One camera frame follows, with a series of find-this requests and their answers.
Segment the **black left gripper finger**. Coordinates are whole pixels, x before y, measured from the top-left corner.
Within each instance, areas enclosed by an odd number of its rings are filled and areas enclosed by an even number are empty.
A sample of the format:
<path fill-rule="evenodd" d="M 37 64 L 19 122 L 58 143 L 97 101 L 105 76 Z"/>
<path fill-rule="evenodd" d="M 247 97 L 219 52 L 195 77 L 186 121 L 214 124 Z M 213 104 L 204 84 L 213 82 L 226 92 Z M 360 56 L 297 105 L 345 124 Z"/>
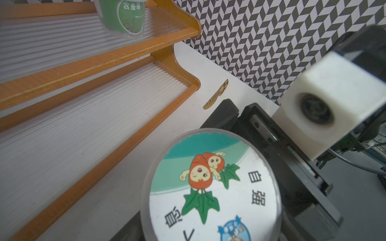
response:
<path fill-rule="evenodd" d="M 140 211 L 138 211 L 110 241 L 145 241 L 141 225 Z"/>

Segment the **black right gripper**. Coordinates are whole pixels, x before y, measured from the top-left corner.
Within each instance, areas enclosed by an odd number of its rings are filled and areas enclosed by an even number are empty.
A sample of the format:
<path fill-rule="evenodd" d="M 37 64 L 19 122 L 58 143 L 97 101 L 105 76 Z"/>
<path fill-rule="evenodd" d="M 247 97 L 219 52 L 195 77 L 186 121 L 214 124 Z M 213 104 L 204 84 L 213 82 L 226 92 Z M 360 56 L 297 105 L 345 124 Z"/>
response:
<path fill-rule="evenodd" d="M 327 197 L 333 188 L 332 182 L 260 105 L 250 104 L 238 116 L 236 105 L 225 99 L 201 129 L 232 130 L 262 153 L 279 186 L 281 232 L 285 238 L 289 241 L 331 241 L 336 238 L 343 216 Z"/>

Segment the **tall red illustrated-lid container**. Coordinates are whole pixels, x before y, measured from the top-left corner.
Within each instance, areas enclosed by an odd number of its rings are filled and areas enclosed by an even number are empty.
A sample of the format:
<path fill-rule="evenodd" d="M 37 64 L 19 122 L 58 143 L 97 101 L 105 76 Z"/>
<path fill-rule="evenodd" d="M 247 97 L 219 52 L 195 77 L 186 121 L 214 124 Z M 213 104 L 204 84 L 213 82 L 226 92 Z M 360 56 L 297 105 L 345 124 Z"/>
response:
<path fill-rule="evenodd" d="M 229 131 L 179 136 L 160 152 L 143 184 L 147 241 L 277 241 L 281 220 L 272 168 Z"/>

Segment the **green seed container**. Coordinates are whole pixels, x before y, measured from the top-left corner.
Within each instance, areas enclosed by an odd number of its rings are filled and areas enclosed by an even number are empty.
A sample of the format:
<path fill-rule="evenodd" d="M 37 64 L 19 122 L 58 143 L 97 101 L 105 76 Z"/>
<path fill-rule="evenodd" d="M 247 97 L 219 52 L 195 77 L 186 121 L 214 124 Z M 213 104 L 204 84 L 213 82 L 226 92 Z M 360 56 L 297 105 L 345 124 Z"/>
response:
<path fill-rule="evenodd" d="M 144 33 L 146 1 L 94 1 L 99 19 L 111 32 L 129 39 L 139 39 Z"/>

